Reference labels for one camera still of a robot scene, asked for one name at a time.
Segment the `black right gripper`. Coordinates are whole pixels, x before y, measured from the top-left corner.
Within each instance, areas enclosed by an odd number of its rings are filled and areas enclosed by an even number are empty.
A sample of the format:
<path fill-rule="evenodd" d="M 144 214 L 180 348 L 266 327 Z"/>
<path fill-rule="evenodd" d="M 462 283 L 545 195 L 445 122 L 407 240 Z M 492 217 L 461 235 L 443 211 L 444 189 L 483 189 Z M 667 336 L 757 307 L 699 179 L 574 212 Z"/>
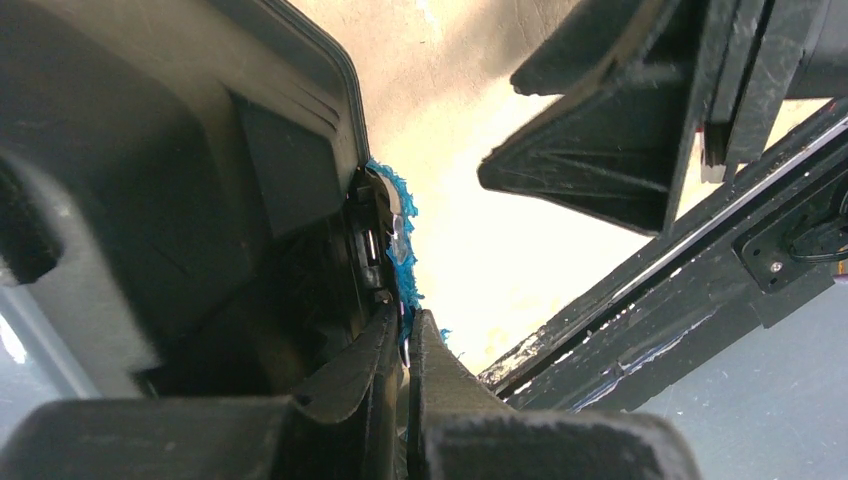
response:
<path fill-rule="evenodd" d="M 847 95 L 844 1 L 738 1 L 703 125 L 702 180 L 757 161 L 785 100 Z M 661 1 L 581 1 L 511 75 L 525 96 L 564 94 L 651 26 Z"/>

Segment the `black plastic toolbox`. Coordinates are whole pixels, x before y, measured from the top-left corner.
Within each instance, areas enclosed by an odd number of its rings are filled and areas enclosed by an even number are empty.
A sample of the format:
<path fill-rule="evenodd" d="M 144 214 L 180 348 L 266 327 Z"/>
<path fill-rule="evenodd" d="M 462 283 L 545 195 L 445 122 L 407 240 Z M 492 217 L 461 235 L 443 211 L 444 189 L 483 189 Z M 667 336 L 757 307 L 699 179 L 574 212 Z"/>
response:
<path fill-rule="evenodd" d="M 289 393 L 393 291 L 369 157 L 288 1 L 5 1 L 2 314 L 64 396 Z"/>

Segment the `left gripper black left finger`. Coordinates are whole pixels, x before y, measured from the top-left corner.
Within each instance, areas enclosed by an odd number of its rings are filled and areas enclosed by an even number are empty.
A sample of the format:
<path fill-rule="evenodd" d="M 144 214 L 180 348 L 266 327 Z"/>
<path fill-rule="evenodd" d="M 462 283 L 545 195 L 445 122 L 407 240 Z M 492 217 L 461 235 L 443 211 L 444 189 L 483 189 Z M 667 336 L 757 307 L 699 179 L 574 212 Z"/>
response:
<path fill-rule="evenodd" d="M 398 318 L 277 397 L 56 401 L 1 452 L 5 479 L 391 479 Z"/>

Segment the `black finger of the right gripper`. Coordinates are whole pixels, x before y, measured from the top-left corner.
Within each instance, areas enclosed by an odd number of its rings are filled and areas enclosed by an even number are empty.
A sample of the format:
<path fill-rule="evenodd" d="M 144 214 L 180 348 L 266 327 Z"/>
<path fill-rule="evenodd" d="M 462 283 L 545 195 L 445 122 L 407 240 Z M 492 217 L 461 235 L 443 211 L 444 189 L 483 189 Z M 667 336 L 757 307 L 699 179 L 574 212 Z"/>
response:
<path fill-rule="evenodd" d="M 567 94 L 482 160 L 479 183 L 660 235 L 691 150 L 691 90 L 689 66 L 637 66 Z"/>

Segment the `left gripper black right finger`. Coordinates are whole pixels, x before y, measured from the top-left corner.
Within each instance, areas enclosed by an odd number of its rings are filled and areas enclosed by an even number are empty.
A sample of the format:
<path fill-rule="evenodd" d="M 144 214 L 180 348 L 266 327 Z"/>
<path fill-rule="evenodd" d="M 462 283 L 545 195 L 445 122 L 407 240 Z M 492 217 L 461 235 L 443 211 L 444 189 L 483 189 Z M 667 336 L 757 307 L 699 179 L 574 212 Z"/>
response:
<path fill-rule="evenodd" d="M 608 411 L 518 411 L 447 348 L 428 310 L 410 339 L 411 479 L 698 479 L 669 422 Z"/>

